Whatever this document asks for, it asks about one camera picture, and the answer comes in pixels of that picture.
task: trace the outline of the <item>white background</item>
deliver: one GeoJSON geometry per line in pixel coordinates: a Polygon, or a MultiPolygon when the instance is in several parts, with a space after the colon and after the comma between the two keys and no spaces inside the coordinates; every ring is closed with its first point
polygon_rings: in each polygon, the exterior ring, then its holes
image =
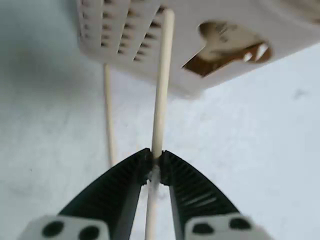
{"type": "MultiPolygon", "coordinates": [[[[73,1],[0,1],[0,239],[56,214],[108,169],[102,66],[77,47],[73,1]]],[[[320,45],[169,97],[164,148],[276,239],[319,239],[320,45]]],[[[155,86],[111,71],[117,158],[151,146],[155,86]]],[[[143,239],[146,189],[132,230],[143,239]]],[[[174,239],[160,189],[157,239],[174,239]]]]}

